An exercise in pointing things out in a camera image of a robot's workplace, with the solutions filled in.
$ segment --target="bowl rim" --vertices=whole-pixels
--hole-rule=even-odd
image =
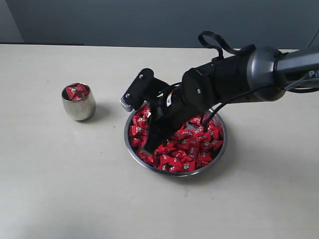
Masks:
[[[135,161],[137,161],[141,166],[143,166],[144,168],[147,168],[150,171],[156,172],[156,173],[160,173],[162,175],[166,175],[166,176],[173,176],[173,177],[186,177],[186,176],[190,176],[190,175],[195,175],[198,174],[200,172],[203,172],[205,170],[207,170],[208,168],[210,168],[211,166],[215,165],[220,158],[223,156],[223,154],[225,153],[226,147],[227,147],[227,142],[228,142],[228,134],[227,134],[227,129],[226,129],[226,125],[225,122],[223,121],[223,119],[219,116],[219,114],[216,114],[214,116],[214,118],[217,118],[217,120],[221,123],[222,128],[223,128],[223,132],[224,132],[224,143],[218,153],[218,155],[214,158],[213,161],[211,161],[210,163],[208,163],[207,165],[205,165],[204,167],[198,168],[194,171],[190,171],[190,172],[165,172],[165,171],[161,171],[153,166],[148,165],[147,163],[143,162],[133,151],[130,141],[129,141],[129,126],[131,124],[132,121],[132,117],[133,115],[136,113],[136,111],[133,111],[126,123],[125,123],[125,127],[124,127],[124,141],[125,141],[125,145],[126,148],[128,149],[130,155],[133,157],[133,159],[135,159]]]

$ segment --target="gray wall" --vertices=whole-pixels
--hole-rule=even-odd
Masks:
[[[0,42],[23,42],[5,0],[0,0]]]
[[[26,42],[200,47],[203,30],[233,47],[304,48],[316,0],[7,0]]]

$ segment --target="stainless steel cup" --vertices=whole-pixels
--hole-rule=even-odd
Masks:
[[[79,83],[74,83],[68,85],[66,87],[74,87],[77,86]],[[81,99],[79,101],[71,101],[66,93],[65,88],[62,91],[62,101],[64,105],[64,109],[66,113],[74,120],[81,121],[87,120],[94,115],[95,112],[95,99],[91,92],[91,89],[88,85],[83,84],[86,89],[89,91],[89,94],[86,98]]]

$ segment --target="stainless steel bowl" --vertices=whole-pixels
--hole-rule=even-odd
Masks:
[[[125,124],[125,128],[124,128],[124,141],[125,141],[125,145],[129,150],[129,153],[131,154],[131,156],[133,157],[133,159],[135,159],[141,166],[143,166],[144,168],[147,168],[153,172],[156,173],[160,173],[163,175],[167,175],[167,176],[174,176],[174,177],[186,177],[186,176],[190,176],[190,175],[194,175],[200,172],[203,172],[205,170],[207,170],[209,167],[213,166],[215,163],[217,163],[220,158],[223,156],[225,150],[226,150],[226,146],[227,146],[227,130],[226,130],[226,125],[224,123],[224,121],[222,120],[222,118],[216,114],[214,116],[213,123],[214,125],[219,128],[220,134],[222,139],[224,140],[223,145],[221,146],[221,148],[219,149],[220,151],[218,152],[218,154],[214,157],[214,160],[211,161],[209,164],[205,165],[202,168],[196,169],[194,171],[190,171],[190,172],[181,172],[181,173],[176,173],[176,172],[164,172],[161,171],[153,166],[150,166],[148,164],[146,164],[145,162],[143,162],[133,151],[131,145],[130,145],[130,141],[129,141],[129,130],[130,130],[130,126],[132,125],[132,117],[133,115],[135,115],[135,111],[132,112],[128,118],[128,120],[126,121]]]

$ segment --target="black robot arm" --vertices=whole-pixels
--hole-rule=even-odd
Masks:
[[[217,40],[212,46],[204,36]],[[186,71],[180,83],[168,85],[143,69],[121,98],[127,110],[139,109],[146,101],[151,108],[148,139],[144,152],[152,154],[190,118],[221,103],[276,101],[286,91],[307,93],[319,90],[319,47],[283,54],[272,47],[256,49],[249,45],[237,51],[217,34],[203,32],[200,42],[214,48],[219,56],[211,62]],[[224,58],[222,48],[231,54]]]

